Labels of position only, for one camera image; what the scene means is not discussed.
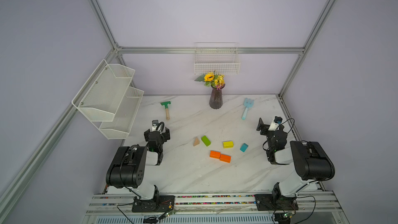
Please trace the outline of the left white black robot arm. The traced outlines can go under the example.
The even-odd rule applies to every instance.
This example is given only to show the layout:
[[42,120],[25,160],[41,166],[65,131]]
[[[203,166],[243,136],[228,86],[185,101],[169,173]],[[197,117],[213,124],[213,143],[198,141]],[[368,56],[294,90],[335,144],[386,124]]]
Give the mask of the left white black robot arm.
[[157,126],[144,132],[145,146],[119,147],[106,173],[108,186],[126,188],[140,200],[153,200],[157,187],[145,181],[146,166],[159,166],[163,160],[163,145],[170,140],[170,130]]

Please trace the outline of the orange block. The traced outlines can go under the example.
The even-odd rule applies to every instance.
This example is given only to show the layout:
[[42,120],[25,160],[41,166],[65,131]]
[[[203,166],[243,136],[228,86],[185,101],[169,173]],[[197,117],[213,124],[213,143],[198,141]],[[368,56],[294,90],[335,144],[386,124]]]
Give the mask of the orange block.
[[218,152],[218,151],[213,151],[213,150],[211,150],[211,151],[210,151],[210,154],[209,154],[209,157],[210,157],[210,158],[214,158],[214,159],[220,159],[221,153]]
[[221,154],[219,160],[222,161],[222,162],[230,163],[231,162],[231,156],[225,155],[225,154]]

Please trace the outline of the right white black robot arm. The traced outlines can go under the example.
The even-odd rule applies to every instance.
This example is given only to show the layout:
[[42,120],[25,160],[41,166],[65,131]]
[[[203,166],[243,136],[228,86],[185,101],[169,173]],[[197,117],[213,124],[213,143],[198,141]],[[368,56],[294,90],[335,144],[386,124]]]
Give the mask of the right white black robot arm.
[[331,180],[335,167],[318,142],[287,141],[288,132],[285,122],[279,116],[271,124],[265,124],[260,118],[257,131],[266,137],[263,148],[268,162],[272,165],[294,165],[294,172],[288,178],[274,185],[271,193],[272,202],[293,201],[296,195],[311,183]]

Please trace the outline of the green rectangular block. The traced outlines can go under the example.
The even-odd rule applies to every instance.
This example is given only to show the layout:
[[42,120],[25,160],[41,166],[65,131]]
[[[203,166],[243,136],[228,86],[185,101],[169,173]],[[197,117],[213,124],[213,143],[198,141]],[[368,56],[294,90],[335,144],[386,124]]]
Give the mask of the green rectangular block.
[[202,136],[201,137],[201,140],[202,140],[202,142],[205,144],[205,146],[206,147],[208,147],[208,146],[210,146],[211,145],[211,141],[210,141],[210,139],[207,137],[207,136]]

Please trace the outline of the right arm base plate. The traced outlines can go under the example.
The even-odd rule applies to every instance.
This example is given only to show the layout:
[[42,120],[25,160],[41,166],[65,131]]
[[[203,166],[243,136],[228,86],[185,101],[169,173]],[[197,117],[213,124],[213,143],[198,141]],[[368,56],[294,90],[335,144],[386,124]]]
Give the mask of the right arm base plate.
[[258,211],[297,211],[296,198],[275,197],[272,194],[256,194],[255,204]]

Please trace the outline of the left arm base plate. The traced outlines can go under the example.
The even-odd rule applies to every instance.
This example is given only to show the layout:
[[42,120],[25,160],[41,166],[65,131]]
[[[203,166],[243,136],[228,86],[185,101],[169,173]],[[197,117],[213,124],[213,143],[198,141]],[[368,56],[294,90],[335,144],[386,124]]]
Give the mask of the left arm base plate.
[[154,196],[151,200],[140,200],[137,197],[134,198],[132,204],[133,213],[151,213],[151,212],[166,212],[174,208],[175,196],[164,195]]

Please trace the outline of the teal block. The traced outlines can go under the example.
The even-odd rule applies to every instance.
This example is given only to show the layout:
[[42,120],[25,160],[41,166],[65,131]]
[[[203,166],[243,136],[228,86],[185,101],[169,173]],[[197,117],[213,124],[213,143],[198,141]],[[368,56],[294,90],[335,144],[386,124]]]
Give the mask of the teal block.
[[248,149],[248,144],[246,144],[246,143],[243,143],[240,147],[240,151],[242,151],[242,152],[246,152],[247,149]]

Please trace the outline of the yellow rectangular block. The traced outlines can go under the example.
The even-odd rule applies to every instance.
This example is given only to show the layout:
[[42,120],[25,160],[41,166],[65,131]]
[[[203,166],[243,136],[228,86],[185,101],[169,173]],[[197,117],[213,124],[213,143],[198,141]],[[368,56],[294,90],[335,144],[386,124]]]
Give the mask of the yellow rectangular block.
[[223,145],[223,148],[224,148],[224,149],[226,149],[226,148],[233,148],[233,147],[234,147],[233,141],[224,141],[224,142],[222,143],[222,145]]

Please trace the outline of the tan wooden triangle block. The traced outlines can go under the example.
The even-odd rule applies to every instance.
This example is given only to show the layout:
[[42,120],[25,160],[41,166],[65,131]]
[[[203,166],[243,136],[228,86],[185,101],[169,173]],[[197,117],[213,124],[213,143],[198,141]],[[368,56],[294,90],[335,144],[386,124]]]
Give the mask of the tan wooden triangle block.
[[197,146],[199,144],[200,144],[200,140],[198,139],[198,137],[196,137],[195,140],[194,140],[193,146],[195,147],[195,146]]

